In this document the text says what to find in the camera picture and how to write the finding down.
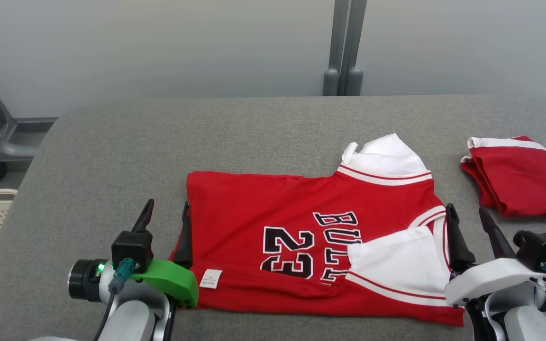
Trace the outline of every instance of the white label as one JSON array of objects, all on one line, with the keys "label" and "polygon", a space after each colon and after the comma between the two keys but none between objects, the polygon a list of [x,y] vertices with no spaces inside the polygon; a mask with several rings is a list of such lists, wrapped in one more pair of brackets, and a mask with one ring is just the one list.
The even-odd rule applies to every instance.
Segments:
[{"label": "white label", "polygon": [[216,286],[218,285],[218,278],[222,273],[222,270],[207,269],[206,272],[203,274],[203,278],[201,279],[201,283],[199,283],[199,286],[216,289]]}]

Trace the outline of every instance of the black lettering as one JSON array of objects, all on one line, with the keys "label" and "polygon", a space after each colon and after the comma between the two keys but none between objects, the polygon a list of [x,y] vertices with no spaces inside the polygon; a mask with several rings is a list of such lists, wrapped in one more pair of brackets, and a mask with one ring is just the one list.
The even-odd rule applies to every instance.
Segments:
[{"label": "black lettering", "polygon": [[344,276],[347,273],[349,273],[349,270],[334,270],[332,268],[325,268],[323,270],[323,276],[321,276],[321,280],[327,280],[327,281],[336,281],[336,278],[338,276]]},{"label": "black lettering", "polygon": [[283,227],[264,227],[263,252],[265,254],[279,254],[282,252],[282,244],[291,251],[308,250],[315,245],[315,236],[311,231],[299,231],[300,242]]},{"label": "black lettering", "polygon": [[313,216],[317,223],[321,226],[329,225],[357,225],[357,217],[352,211],[340,213],[340,214],[321,214],[319,212],[313,212]]},{"label": "black lettering", "polygon": [[356,242],[362,242],[362,233],[358,230],[349,229],[325,229],[323,231],[326,241],[330,244],[355,244]]},{"label": "black lettering", "polygon": [[296,261],[282,261],[281,266],[279,258],[279,255],[275,255],[265,259],[260,269],[307,279],[313,276],[313,258],[309,254],[299,252]]},{"label": "black lettering", "polygon": [[347,256],[346,251],[334,250],[332,248],[325,248],[326,264],[338,264],[338,257]]}]

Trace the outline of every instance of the white fabric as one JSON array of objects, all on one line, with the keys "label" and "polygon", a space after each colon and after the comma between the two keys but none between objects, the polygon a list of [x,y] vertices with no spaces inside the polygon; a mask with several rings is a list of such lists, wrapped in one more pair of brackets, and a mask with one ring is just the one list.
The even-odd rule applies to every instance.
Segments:
[{"label": "white fabric", "polygon": [[342,155],[344,164],[358,171],[388,176],[406,176],[427,172],[425,164],[397,134],[390,134],[364,144],[356,153],[351,142]]},{"label": "white fabric", "polygon": [[461,158],[461,163],[471,162],[473,160],[473,155],[469,152],[467,155]]},{"label": "white fabric", "polygon": [[433,239],[435,241],[435,249],[437,259],[442,266],[442,270],[447,278],[449,278],[450,270],[448,269],[448,242],[446,241],[446,207],[437,206],[425,213],[419,215],[408,226],[408,229],[427,226],[433,222]]},{"label": "white fabric", "polygon": [[440,264],[426,226],[392,233],[363,244],[350,244],[351,269],[345,277],[394,300],[446,306],[448,270]]}]

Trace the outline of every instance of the gray table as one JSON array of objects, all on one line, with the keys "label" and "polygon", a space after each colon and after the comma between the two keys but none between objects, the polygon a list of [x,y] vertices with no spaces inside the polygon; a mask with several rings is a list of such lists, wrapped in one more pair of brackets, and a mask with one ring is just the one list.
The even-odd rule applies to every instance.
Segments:
[{"label": "gray table", "polygon": [[[72,300],[79,258],[107,258],[148,198],[156,257],[180,231],[186,174],[195,170],[334,172],[342,150],[396,132],[433,172],[461,216],[479,261],[492,259],[473,183],[459,169],[469,136],[527,134],[546,147],[546,99],[488,96],[150,99],[82,108],[41,144],[0,233],[0,340],[93,337],[105,306]],[[507,236],[546,231],[546,219],[501,220]],[[468,340],[409,319],[180,311],[175,340]]]}]

